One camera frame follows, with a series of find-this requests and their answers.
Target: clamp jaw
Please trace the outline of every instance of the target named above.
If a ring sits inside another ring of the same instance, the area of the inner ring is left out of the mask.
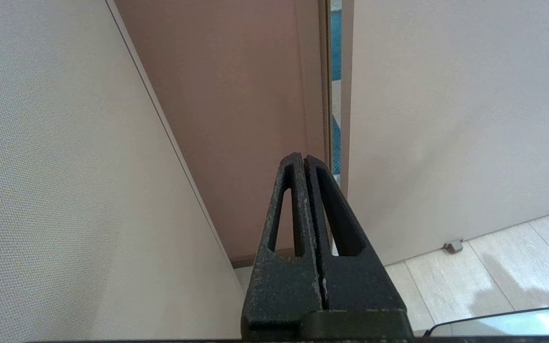
[[[275,255],[287,189],[294,257]],[[339,256],[331,254],[328,228]],[[412,337],[404,302],[328,167],[317,158],[302,159],[296,152],[279,165],[241,331],[245,341]]]

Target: blue object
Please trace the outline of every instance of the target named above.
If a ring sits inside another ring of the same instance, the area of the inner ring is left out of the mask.
[[[342,42],[342,10],[333,11],[330,14],[330,29],[331,29],[331,48],[332,48],[332,81],[340,80],[342,74],[341,42]]]
[[[336,119],[332,118],[332,159],[333,159],[333,173],[334,175],[340,174],[340,126],[336,122]]]

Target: white wall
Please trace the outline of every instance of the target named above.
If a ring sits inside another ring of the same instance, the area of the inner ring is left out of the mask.
[[[240,336],[180,158],[104,1],[0,1],[0,342]]]
[[[549,1],[350,8],[348,199],[383,262],[548,214]]]

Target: tiled floor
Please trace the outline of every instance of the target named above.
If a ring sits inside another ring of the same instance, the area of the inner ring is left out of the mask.
[[[342,0],[330,0],[329,10],[330,11],[340,11],[342,9]]]
[[[341,90],[340,80],[332,81],[332,115],[334,116],[334,120],[338,123],[338,126],[340,126],[340,107],[341,107],[341,96],[342,96],[342,90]]]
[[[549,306],[549,216],[386,267],[412,329]],[[236,270],[246,289],[251,267]]]

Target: open door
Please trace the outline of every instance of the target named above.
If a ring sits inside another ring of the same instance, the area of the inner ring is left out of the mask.
[[[548,215],[549,2],[346,5],[342,179],[383,262]]]

